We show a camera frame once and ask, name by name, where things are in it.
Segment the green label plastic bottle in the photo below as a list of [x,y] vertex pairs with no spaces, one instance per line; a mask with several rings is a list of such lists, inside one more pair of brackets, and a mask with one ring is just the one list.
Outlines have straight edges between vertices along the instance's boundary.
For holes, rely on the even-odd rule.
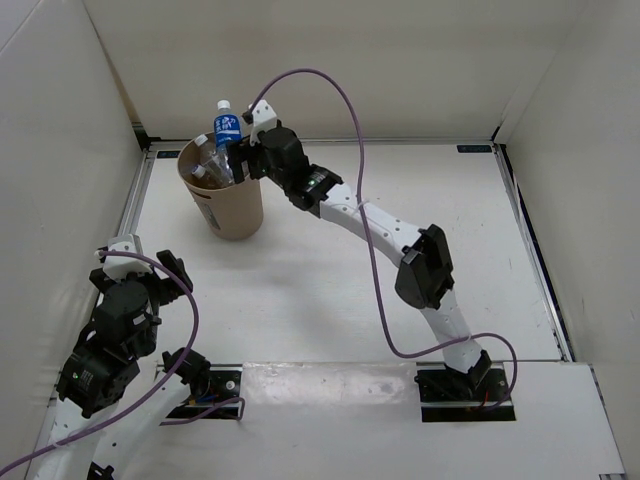
[[206,134],[200,134],[194,139],[194,142],[199,149],[200,164],[220,187],[224,187],[226,177],[218,164],[215,143]]

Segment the blue label plastic bottle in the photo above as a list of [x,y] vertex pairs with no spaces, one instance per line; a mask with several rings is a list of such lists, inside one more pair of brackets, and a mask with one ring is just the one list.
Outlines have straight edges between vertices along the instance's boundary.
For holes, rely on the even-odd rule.
[[233,171],[228,163],[228,145],[242,138],[239,118],[233,113],[228,100],[217,102],[217,114],[214,118],[214,160],[220,171],[223,185],[233,185]]

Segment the clear unlabelled plastic bottle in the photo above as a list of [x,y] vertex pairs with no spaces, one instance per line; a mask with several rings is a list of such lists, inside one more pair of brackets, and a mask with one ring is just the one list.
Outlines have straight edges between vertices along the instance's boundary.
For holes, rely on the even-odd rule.
[[198,180],[202,180],[206,178],[206,176],[208,175],[208,172],[202,165],[195,165],[191,169],[191,175]]

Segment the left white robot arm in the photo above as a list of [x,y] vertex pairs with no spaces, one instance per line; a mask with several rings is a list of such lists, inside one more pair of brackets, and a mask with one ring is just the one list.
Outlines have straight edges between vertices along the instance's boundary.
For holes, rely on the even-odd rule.
[[193,297],[184,262],[169,250],[150,259],[121,241],[103,248],[90,274],[102,298],[81,330],[56,386],[58,402],[48,444],[35,452],[37,479],[114,479],[141,440],[161,426],[185,396],[204,397],[210,364],[195,340],[162,355],[162,374],[131,406],[118,404],[155,352],[161,307]]

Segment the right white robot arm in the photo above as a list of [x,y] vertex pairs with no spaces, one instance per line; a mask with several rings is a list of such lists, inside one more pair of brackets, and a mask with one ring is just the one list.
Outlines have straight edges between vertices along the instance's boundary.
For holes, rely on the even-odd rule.
[[298,209],[338,225],[371,243],[396,267],[394,289],[417,309],[442,346],[444,384],[450,399],[469,401],[486,384],[488,353],[473,339],[454,292],[453,262],[445,232],[420,228],[371,203],[360,203],[336,173],[313,164],[302,143],[281,125],[228,147],[236,181],[268,178]]

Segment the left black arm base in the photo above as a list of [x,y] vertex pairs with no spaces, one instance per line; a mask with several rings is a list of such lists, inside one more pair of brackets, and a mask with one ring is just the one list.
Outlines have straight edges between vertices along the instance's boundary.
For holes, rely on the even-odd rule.
[[245,408],[240,399],[242,374],[241,364],[212,364],[191,350],[175,373],[188,393],[168,413],[165,423],[186,424],[195,419],[239,421]]

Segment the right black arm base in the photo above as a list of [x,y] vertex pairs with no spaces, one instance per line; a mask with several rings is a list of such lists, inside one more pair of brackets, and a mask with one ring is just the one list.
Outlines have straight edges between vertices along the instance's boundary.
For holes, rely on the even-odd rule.
[[444,364],[418,363],[414,382],[423,423],[515,422],[504,366],[490,367],[476,387]]

